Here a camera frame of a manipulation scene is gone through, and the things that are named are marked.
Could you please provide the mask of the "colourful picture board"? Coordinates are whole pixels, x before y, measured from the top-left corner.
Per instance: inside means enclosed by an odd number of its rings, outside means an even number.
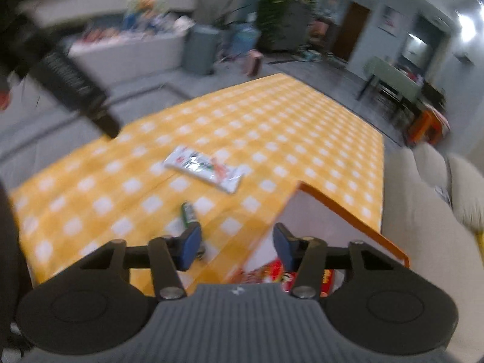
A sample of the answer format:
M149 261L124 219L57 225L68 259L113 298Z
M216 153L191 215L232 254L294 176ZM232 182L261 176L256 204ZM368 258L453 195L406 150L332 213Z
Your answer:
M122 30L156 34L168 10L169 0L127 0Z

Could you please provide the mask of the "pink space heater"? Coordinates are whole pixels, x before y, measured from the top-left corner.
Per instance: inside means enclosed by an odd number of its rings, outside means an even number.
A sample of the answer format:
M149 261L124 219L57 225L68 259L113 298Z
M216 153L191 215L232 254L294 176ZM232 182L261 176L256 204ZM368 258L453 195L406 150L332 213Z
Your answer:
M249 77L255 77L260 72L262 64L263 54L257 49L251 49L246 55L244 73Z

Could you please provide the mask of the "large green houseplant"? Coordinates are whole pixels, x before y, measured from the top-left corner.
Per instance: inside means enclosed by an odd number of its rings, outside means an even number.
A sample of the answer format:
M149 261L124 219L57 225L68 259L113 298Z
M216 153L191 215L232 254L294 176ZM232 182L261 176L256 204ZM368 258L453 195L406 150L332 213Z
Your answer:
M303 8L312 14L314 0L258 0L256 26L260 31L258 47L268 50L274 45L283 29L285 15L292 2L301 3Z

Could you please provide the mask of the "orange stool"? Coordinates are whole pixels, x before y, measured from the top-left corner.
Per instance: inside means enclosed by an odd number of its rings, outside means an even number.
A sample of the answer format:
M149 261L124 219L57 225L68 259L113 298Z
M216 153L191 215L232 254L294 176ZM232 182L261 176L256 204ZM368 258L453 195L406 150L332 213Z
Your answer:
M446 117L434 107L429 106L409 126L406 143L417 145L427 142L437 145L450 132L450 123Z

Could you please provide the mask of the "grey trash bin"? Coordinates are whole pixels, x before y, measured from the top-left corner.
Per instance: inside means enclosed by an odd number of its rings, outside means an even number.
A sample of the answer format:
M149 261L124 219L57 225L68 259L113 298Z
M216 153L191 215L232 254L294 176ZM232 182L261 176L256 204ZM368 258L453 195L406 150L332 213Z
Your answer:
M221 31L209 25L195 25L187 33L182 68L195 75L210 75L217 57Z

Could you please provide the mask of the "white spicy strip packet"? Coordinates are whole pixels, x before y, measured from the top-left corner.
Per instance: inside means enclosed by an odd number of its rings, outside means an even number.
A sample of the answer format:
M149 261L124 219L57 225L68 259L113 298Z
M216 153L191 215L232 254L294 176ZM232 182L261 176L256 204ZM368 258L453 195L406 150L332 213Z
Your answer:
M163 165L214 185L229 194L236 192L244 175L241 168L226 165L215 157L186 146L176 147Z

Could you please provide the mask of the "brown wooden door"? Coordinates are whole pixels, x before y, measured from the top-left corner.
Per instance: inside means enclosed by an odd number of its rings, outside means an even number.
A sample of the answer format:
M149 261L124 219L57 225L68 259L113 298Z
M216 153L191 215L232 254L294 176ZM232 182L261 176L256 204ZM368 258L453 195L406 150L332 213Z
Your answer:
M352 2L349 5L332 46L332 54L335 57L344 62L349 61L370 14L370 9L357 2Z

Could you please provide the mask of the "grey drawer cabinet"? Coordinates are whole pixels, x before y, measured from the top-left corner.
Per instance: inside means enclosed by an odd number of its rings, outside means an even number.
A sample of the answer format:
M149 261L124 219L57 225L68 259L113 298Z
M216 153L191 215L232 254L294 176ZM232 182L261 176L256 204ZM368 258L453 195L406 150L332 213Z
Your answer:
M277 32L266 50L269 52L294 52L307 43L309 26L312 24L312 9L302 1L291 1L286 8Z

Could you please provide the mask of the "green covered dining table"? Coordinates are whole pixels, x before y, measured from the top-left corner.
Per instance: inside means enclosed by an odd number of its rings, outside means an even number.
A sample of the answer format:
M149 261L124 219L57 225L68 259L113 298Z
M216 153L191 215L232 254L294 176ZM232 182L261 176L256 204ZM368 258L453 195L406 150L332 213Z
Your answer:
M392 119L405 112L419 117L422 112L429 110L447 122L445 96L422 76L413 80L407 71L379 57L371 57L363 70L368 80L357 96L358 101L372 88L377 97L383 97L393 106Z

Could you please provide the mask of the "dark green snack packet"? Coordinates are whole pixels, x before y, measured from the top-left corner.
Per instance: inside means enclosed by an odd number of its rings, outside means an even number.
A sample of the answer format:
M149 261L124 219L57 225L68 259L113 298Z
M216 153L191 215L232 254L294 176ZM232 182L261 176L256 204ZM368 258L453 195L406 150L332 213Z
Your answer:
M195 212L194 206L190 202L184 202L181 205L182 219L187 229L191 226L198 225L198 229L201 230L201 225L198 222L198 217ZM206 247L202 240L202 232L199 232L199 242L197 246L196 258L202 259L205 255Z

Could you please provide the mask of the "orange white cardboard box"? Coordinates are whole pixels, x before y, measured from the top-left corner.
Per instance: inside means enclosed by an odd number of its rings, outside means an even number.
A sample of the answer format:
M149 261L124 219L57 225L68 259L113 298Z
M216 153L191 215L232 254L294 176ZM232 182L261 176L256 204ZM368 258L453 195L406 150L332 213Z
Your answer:
M284 224L298 238L320 238L330 247L347 247L352 241L363 241L406 267L410 266L409 257L404 251L328 195L305 182L299 183L275 222ZM273 228L270 227L232 280L241 283L267 281L269 277L263 274L263 268L275 259Z

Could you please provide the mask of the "yellow checkered tablecloth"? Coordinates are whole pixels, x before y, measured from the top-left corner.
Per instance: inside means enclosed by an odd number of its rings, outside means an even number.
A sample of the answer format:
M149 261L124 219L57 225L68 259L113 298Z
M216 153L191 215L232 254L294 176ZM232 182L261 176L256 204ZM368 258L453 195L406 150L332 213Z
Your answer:
M222 89L136 120L38 172L12 194L20 244L43 283L113 239L183 231L195 208L206 257L183 277L226 281L300 183L381 228L381 134L289 75Z

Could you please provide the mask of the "beige sofa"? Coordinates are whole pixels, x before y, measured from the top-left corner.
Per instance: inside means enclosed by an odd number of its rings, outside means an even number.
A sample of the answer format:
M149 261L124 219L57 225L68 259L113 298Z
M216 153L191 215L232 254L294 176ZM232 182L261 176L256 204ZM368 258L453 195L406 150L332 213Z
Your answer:
M412 270L443 289L458 308L448 352L461 362L483 359L483 263L473 233L438 193L446 161L433 147L401 148L386 158L382 234L401 248Z

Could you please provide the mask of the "white tv cabinet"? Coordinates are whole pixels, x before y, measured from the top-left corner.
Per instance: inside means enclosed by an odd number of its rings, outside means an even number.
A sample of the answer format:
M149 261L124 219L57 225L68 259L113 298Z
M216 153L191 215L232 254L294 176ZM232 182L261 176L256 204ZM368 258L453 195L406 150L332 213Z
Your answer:
M184 46L183 34L120 36L91 44L75 42L68 56L110 86L180 67Z

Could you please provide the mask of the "blue water jug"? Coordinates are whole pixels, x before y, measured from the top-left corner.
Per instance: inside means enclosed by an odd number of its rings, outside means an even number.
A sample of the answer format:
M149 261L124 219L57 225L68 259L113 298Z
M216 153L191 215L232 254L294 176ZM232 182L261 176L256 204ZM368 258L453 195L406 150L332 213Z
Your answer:
M231 57L239 57L254 49L260 34L259 29L252 22L233 25L229 55Z

